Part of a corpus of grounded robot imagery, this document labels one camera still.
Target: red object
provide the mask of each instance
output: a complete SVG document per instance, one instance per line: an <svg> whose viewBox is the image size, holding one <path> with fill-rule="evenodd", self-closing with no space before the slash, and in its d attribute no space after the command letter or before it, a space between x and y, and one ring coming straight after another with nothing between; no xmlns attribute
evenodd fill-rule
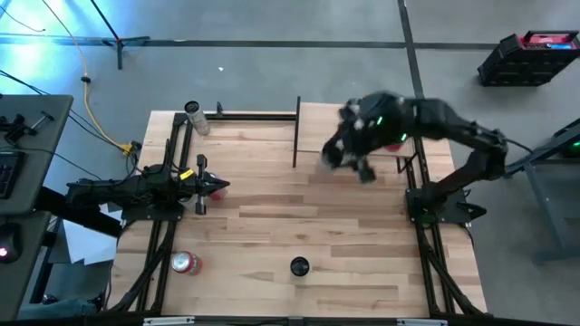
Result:
<svg viewBox="0 0 580 326"><path fill-rule="evenodd" d="M385 148L390 152L397 152L397 151L399 151L399 149L401 149L401 147L402 147L402 144L394 144L394 145L385 146Z"/></svg>
<svg viewBox="0 0 580 326"><path fill-rule="evenodd" d="M531 34L526 36L520 36L519 41L524 44L525 48L534 47L534 45L538 44L546 44L546 43L556 43L556 44L566 44L570 45L571 49L574 50L576 45L573 42L574 37L570 38L570 34L550 34L550 33L543 33L543 34Z"/></svg>
<svg viewBox="0 0 580 326"><path fill-rule="evenodd" d="M176 271L177 273L191 273L192 275L197 275L201 272L201 267L203 267L203 261L201 258L197 257L196 255L190 252L182 252L188 254L189 256L189 265L183 271Z"/></svg>
<svg viewBox="0 0 580 326"><path fill-rule="evenodd" d="M222 188L222 189L216 190L213 193L211 193L211 195L209 195L209 197L211 198L211 200L221 200L221 199L224 199L224 197L226 197L226 195L227 195L227 189Z"/></svg>

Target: soda can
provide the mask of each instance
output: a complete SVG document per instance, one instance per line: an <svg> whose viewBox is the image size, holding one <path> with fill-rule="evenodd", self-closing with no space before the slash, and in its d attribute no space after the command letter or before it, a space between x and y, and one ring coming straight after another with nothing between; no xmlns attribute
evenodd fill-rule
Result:
<svg viewBox="0 0 580 326"><path fill-rule="evenodd" d="M190 252L178 252L171 259L171 267L177 273L197 275L201 272L201 259Z"/></svg>
<svg viewBox="0 0 580 326"><path fill-rule="evenodd" d="M203 110L199 108L199 103L196 101L189 101L185 103L185 112L188 115L189 123L201 136L209 134L209 123Z"/></svg>

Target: keyboard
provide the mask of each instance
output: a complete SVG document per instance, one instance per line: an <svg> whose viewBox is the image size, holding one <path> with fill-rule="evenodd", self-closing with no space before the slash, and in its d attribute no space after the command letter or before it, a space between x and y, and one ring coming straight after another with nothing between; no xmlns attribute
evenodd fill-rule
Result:
<svg viewBox="0 0 580 326"><path fill-rule="evenodd" d="M24 155L20 151L0 152L0 199L10 198L20 168L24 164Z"/></svg>

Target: black crate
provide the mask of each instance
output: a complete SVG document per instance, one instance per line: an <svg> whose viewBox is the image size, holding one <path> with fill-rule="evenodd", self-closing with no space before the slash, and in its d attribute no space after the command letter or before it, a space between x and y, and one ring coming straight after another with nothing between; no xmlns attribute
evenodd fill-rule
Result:
<svg viewBox="0 0 580 326"><path fill-rule="evenodd" d="M580 56L577 35L578 31L510 35L478 67L479 80L483 86L539 86L550 82Z"/></svg>

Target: computer mouse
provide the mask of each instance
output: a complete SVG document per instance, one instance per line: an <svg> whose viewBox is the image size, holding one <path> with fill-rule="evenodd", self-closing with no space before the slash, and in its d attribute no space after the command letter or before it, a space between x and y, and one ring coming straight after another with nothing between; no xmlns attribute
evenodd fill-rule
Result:
<svg viewBox="0 0 580 326"><path fill-rule="evenodd" d="M20 225L5 223L0 225L0 263L10 264L18 260L22 253Z"/></svg>

